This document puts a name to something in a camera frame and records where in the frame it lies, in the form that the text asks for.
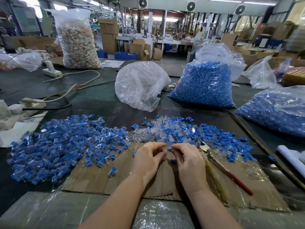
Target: hand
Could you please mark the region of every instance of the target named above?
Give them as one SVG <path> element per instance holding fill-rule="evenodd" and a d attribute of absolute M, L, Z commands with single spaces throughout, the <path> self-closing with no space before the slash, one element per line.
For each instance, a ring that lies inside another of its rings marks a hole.
<path fill-rule="evenodd" d="M 180 182 L 188 197 L 208 190 L 206 164 L 196 146 L 180 143 L 171 145 L 171 148 L 177 160 Z"/>
<path fill-rule="evenodd" d="M 144 189 L 157 173 L 162 158 L 166 157 L 166 152 L 163 152 L 165 146 L 166 143 L 148 142 L 139 148 L 135 154 L 132 174 L 143 178 Z"/>

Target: person's left hand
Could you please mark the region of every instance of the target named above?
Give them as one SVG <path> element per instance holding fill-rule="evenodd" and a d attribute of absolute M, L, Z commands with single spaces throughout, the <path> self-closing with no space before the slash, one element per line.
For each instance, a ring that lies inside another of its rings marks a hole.
<path fill-rule="evenodd" d="M 165 146 L 166 143 L 147 142 L 135 154 L 132 174 L 143 178 L 144 189 L 157 173 L 162 158 L 166 157 L 166 152 L 163 152 Z"/>

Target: person's right hand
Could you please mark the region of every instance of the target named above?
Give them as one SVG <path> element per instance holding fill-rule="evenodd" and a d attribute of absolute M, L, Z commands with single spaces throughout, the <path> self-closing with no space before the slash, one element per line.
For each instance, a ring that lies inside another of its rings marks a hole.
<path fill-rule="evenodd" d="M 199 150 L 189 143 L 171 145 L 178 164 L 179 179 L 186 194 L 190 197 L 199 191 L 208 190 L 205 161 Z"/>

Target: forearm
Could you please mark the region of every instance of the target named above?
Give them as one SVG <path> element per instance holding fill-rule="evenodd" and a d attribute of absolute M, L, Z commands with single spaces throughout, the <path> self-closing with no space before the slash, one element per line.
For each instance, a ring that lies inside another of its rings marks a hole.
<path fill-rule="evenodd" d="M 78 229 L 129 229 L 143 191 L 143 178 L 131 174 Z"/>
<path fill-rule="evenodd" d="M 231 216 L 225 206 L 210 191 L 190 194 L 189 199 L 204 229 L 241 229 L 240 224 Z"/>

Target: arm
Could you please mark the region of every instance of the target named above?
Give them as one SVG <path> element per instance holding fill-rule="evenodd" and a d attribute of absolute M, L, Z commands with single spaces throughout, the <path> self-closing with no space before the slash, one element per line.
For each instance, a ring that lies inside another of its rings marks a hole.
<path fill-rule="evenodd" d="M 173 144 L 179 179 L 204 229 L 241 229 L 225 206 L 211 192 L 206 181 L 205 162 L 199 150 L 188 143 Z"/>
<path fill-rule="evenodd" d="M 132 174 L 78 229 L 129 229 L 145 187 L 157 173 L 162 158 L 166 156 L 162 149 L 164 146 L 166 143 L 148 142 L 138 149 Z"/>

